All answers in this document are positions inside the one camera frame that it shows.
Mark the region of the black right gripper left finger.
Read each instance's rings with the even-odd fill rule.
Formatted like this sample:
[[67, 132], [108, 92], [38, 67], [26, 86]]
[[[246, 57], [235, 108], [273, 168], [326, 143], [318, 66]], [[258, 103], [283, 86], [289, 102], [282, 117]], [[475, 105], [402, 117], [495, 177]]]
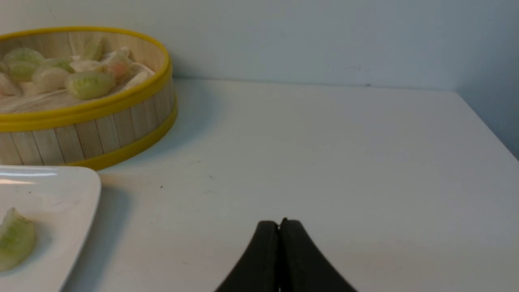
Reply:
[[217, 292], [277, 292], [278, 224], [260, 221], [236, 265]]

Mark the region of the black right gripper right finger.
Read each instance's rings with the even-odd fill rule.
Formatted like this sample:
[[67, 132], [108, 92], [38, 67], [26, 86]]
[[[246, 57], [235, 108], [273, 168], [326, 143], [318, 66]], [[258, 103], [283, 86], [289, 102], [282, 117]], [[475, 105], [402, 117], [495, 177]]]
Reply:
[[284, 218], [279, 227], [282, 292], [355, 292], [321, 253], [300, 221]]

